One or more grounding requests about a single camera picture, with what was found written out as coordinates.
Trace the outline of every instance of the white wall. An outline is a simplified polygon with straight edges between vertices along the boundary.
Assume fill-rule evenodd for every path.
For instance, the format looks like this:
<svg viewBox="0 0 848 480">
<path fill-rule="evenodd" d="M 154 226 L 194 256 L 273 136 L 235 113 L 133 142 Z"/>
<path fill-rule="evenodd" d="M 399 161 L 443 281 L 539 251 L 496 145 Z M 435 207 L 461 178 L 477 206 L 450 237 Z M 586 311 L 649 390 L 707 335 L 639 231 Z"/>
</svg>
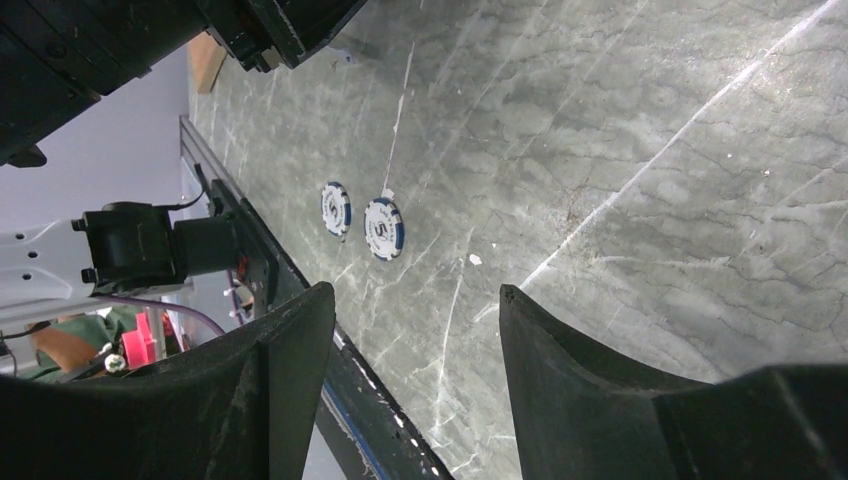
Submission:
<svg viewBox="0 0 848 480">
<path fill-rule="evenodd" d="M 178 117 L 187 113 L 182 48 L 39 143 L 46 166 L 0 168 L 0 231 L 76 218 L 114 201 L 179 202 Z"/>
</svg>

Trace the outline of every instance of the blue and white poker chip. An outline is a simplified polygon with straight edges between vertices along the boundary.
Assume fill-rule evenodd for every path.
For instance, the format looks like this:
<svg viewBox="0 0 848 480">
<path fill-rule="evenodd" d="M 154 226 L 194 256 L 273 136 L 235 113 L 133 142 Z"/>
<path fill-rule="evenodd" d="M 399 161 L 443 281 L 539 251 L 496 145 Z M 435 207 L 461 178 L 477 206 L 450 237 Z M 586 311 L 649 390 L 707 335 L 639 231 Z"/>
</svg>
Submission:
<svg viewBox="0 0 848 480">
<path fill-rule="evenodd" d="M 365 207 L 365 242 L 380 260 L 388 262 L 403 250 L 404 228 L 400 211 L 386 197 L 375 198 Z"/>
<path fill-rule="evenodd" d="M 329 182 L 321 192 L 321 216 L 327 230 L 337 237 L 344 237 L 350 230 L 353 210 L 347 191 L 338 182 Z"/>
</svg>

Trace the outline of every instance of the person's hand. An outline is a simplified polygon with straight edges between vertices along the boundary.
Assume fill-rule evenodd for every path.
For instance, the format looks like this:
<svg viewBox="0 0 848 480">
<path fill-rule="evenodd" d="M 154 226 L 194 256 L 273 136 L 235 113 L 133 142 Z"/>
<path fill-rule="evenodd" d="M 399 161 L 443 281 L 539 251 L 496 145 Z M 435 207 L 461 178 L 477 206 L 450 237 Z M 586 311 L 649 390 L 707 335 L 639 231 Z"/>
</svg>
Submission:
<svg viewBox="0 0 848 480">
<path fill-rule="evenodd" d="M 88 364 L 97 356 L 97 350 L 85 340 L 55 328 L 45 328 L 32 334 L 32 343 L 59 365 L 70 372 Z"/>
</svg>

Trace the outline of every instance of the black cable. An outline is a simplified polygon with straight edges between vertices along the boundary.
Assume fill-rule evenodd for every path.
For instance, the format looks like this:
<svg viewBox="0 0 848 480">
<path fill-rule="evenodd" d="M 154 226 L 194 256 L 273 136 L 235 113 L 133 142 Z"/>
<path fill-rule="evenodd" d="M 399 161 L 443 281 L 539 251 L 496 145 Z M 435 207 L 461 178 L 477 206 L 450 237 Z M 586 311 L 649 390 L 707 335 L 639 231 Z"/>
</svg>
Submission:
<svg viewBox="0 0 848 480">
<path fill-rule="evenodd" d="M 9 352 L 9 356 L 12 357 L 12 375 L 15 378 L 18 377 L 18 357 L 15 356 L 15 352 L 12 351 L 12 348 L 6 343 L 6 339 L 8 337 L 3 336 L 3 330 L 0 330 L 0 345 L 5 347 L 6 351 Z"/>
<path fill-rule="evenodd" d="M 157 208 L 161 208 L 161 209 L 167 210 L 169 212 L 178 212 L 180 210 L 184 210 L 186 208 L 194 206 L 194 204 L 199 202 L 200 199 L 203 198 L 204 195 L 206 195 L 206 187 L 203 187 L 203 190 L 200 191 L 200 195 L 198 195 L 197 198 L 195 198 L 194 200 L 192 200 L 188 203 L 177 203 L 175 205 L 161 205 Z"/>
<path fill-rule="evenodd" d="M 0 334 L 0 340 L 11 340 L 13 338 L 26 337 L 27 335 L 32 335 L 33 333 L 35 333 L 39 330 L 44 330 L 45 328 L 47 328 L 49 326 L 50 326 L 50 322 L 48 322 L 48 321 L 38 322 L 35 325 L 33 325 L 32 328 L 30 328 L 29 330 L 23 331 L 21 333 L 13 333 L 11 335 Z"/>
</svg>

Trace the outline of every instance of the green shirt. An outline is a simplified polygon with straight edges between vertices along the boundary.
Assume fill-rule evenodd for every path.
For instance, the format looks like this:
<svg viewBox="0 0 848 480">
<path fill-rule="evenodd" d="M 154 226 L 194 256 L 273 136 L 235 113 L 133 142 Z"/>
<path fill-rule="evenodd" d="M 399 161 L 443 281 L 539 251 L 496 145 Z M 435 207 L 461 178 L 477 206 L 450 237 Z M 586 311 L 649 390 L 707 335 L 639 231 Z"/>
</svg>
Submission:
<svg viewBox="0 0 848 480">
<path fill-rule="evenodd" d="M 138 307 L 113 307 L 106 317 L 100 315 L 83 315 L 72 318 L 67 322 L 56 323 L 50 328 L 59 329 L 75 337 L 85 340 L 98 352 L 107 343 L 115 344 L 121 335 L 136 329 L 135 315 L 141 312 Z M 44 352 L 37 351 L 39 365 L 20 372 L 18 377 L 39 382 L 53 383 L 65 372 Z"/>
</svg>

